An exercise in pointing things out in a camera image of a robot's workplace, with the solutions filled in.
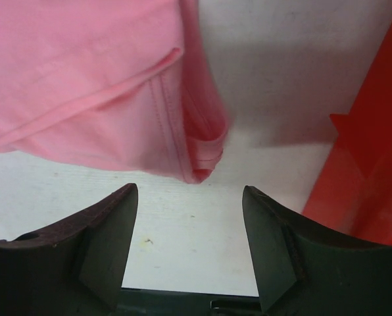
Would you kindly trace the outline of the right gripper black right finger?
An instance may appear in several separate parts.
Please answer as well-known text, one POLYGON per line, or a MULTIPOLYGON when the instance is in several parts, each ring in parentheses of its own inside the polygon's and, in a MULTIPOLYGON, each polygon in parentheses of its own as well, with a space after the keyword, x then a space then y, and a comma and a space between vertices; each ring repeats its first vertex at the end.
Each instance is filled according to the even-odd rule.
POLYGON ((392 246, 298 214, 253 186, 243 218, 266 315, 392 315, 392 246))

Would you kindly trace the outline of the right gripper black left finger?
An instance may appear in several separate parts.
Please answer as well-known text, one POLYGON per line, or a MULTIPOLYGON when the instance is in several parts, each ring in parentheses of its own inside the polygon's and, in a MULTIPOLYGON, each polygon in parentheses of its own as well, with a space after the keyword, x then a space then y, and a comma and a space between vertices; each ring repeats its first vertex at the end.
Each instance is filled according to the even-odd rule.
POLYGON ((137 216, 127 184, 71 216, 0 240, 0 315, 110 315, 137 216))

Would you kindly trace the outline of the pink t shirt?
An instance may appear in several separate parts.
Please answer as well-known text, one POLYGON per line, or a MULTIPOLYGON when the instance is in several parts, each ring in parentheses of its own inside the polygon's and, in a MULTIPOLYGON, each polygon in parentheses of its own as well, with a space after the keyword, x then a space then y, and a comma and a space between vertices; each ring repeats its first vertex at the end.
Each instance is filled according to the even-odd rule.
POLYGON ((197 1, 0 1, 0 153, 198 184, 228 127, 197 1))

